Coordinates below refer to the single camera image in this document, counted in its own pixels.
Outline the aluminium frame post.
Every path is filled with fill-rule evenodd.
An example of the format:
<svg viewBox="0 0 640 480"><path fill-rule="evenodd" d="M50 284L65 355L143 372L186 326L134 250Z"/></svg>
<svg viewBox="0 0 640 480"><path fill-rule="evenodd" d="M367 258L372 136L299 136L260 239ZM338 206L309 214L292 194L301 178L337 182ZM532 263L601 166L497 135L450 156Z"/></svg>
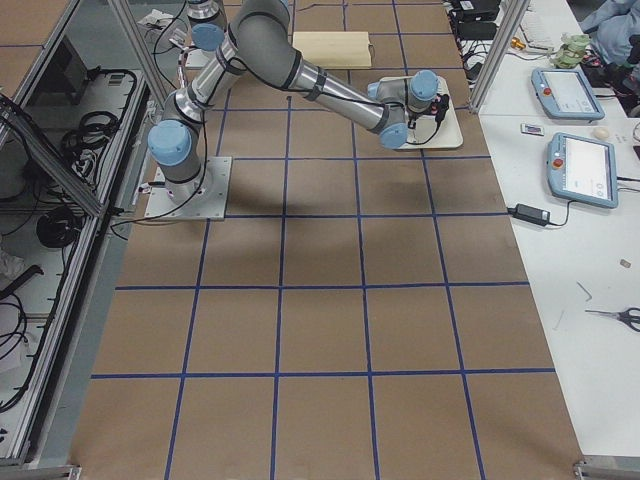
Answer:
<svg viewBox="0 0 640 480"><path fill-rule="evenodd" d="M479 113L529 4L529 0L511 0L506 3L496 36L470 95L471 113Z"/></svg>

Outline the black handled scissors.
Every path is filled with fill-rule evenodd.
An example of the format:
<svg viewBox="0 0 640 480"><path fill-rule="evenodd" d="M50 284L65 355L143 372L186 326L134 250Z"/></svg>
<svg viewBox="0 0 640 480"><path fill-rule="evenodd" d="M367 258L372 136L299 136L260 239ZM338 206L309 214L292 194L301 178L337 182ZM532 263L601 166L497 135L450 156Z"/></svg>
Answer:
<svg viewBox="0 0 640 480"><path fill-rule="evenodd" d="M639 328L639 308L629 307L622 311L586 310L586 313L610 317L629 327L635 332L640 332Z"/></svg>

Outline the cream rectangular tray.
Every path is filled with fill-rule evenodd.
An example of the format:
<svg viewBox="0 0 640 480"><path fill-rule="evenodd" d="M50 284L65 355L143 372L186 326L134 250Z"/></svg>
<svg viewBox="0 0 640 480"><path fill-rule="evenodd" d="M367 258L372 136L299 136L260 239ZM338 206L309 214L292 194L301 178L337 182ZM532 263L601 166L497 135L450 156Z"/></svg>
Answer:
<svg viewBox="0 0 640 480"><path fill-rule="evenodd" d="M449 89L431 70L412 76L383 77L370 84L369 96L390 106L389 122L379 133L394 150L457 148L463 138Z"/></svg>

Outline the brass cylinder tool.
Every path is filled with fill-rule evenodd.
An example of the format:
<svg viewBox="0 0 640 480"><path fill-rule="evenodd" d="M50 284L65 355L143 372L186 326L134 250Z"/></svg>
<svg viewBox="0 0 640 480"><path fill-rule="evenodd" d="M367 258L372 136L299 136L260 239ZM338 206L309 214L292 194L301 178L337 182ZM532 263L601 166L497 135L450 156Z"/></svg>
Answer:
<svg viewBox="0 0 640 480"><path fill-rule="evenodd" d="M513 49L524 51L527 47L526 43L517 37L511 39L510 45Z"/></svg>

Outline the white keyboard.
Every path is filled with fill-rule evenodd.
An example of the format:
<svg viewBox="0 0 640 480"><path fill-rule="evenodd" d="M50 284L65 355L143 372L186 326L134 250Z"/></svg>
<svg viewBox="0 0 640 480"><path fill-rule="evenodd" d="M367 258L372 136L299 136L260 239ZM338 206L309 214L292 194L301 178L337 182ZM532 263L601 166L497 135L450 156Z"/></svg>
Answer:
<svg viewBox="0 0 640 480"><path fill-rule="evenodd" d="M533 53L554 51L554 41L536 12L527 10L520 22L525 50Z"/></svg>

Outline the black power adapter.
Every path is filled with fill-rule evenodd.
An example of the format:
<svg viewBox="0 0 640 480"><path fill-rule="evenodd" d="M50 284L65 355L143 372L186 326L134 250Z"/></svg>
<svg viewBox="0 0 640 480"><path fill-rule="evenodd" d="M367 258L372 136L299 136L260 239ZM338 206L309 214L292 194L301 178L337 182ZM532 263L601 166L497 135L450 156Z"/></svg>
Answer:
<svg viewBox="0 0 640 480"><path fill-rule="evenodd" d="M518 203L509 207L507 212L515 219L525 221L530 224L546 227L550 224L550 213L530 205Z"/></svg>

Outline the metal allen key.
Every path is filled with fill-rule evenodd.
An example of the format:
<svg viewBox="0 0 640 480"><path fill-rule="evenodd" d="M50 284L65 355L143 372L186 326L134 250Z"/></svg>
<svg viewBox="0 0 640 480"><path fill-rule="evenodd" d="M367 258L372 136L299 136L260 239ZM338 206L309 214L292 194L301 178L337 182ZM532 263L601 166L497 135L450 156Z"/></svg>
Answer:
<svg viewBox="0 0 640 480"><path fill-rule="evenodd" d="M577 286L579 287L579 289L584 293L585 295L585 302L590 302L593 299L592 294L589 292L589 290L580 282L576 281Z"/></svg>

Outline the light wooden cutting board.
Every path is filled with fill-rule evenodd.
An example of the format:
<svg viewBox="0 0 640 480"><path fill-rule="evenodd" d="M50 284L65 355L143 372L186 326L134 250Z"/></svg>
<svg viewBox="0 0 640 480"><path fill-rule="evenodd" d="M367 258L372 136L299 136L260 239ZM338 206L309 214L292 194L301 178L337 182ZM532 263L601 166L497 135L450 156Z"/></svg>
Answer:
<svg viewBox="0 0 640 480"><path fill-rule="evenodd" d="M292 44L307 62L325 69L372 67L372 44L366 31L297 31Z"/></svg>

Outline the small white card box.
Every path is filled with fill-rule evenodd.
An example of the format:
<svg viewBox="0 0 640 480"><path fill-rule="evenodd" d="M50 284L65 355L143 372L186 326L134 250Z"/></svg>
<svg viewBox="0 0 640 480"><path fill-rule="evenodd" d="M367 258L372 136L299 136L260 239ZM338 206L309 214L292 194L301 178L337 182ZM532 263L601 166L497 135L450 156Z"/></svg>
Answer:
<svg viewBox="0 0 640 480"><path fill-rule="evenodd" d="M545 132L542 126L522 123L520 126L520 131L522 134L526 135L534 135L534 136L544 136Z"/></svg>

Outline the green white plush toy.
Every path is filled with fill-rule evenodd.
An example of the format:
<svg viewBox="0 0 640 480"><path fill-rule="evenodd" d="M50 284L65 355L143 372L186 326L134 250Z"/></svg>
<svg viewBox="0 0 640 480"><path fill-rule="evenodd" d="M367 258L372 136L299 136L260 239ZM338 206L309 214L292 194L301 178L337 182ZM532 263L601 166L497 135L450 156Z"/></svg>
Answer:
<svg viewBox="0 0 640 480"><path fill-rule="evenodd" d="M561 41L561 46L552 63L559 69L573 69L581 63L586 54L586 49L590 44L590 37L588 34L564 33L561 36Z"/></svg>

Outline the blue teach pendant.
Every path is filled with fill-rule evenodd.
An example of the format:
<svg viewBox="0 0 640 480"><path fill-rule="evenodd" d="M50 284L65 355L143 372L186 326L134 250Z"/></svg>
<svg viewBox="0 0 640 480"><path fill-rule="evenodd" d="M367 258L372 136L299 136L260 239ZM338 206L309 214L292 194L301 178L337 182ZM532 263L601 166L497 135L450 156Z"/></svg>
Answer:
<svg viewBox="0 0 640 480"><path fill-rule="evenodd" d="M546 175L555 197L618 207L615 148L609 142L556 133L548 145Z"/></svg>
<svg viewBox="0 0 640 480"><path fill-rule="evenodd" d="M581 70L536 68L531 84L545 113L552 119L595 121L605 117Z"/></svg>

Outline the upper blue teach pendant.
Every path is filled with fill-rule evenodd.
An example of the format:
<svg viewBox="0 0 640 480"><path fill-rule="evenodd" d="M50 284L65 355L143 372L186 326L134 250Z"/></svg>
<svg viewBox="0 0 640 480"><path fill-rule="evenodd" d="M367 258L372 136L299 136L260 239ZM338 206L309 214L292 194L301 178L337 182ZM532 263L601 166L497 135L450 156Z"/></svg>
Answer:
<svg viewBox="0 0 640 480"><path fill-rule="evenodd" d="M552 119L595 121L605 117L581 70L536 68L531 84L545 113Z"/></svg>

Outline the beige round ball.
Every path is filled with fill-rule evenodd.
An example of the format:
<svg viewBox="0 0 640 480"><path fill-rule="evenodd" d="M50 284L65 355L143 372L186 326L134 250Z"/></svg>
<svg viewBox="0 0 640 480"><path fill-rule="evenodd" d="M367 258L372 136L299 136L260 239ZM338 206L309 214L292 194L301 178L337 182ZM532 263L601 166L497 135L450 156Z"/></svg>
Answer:
<svg viewBox="0 0 640 480"><path fill-rule="evenodd" d="M598 140L605 141L610 138L610 132L605 127L596 127L592 131L592 135L594 138Z"/></svg>

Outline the lower blue teach pendant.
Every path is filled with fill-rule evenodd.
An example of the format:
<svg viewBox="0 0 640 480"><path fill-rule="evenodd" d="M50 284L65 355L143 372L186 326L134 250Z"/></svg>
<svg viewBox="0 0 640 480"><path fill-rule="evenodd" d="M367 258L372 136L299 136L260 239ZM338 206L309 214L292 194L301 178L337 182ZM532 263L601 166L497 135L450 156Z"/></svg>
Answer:
<svg viewBox="0 0 640 480"><path fill-rule="evenodd" d="M618 207L615 148L609 142L556 133L548 145L546 175L555 197Z"/></svg>

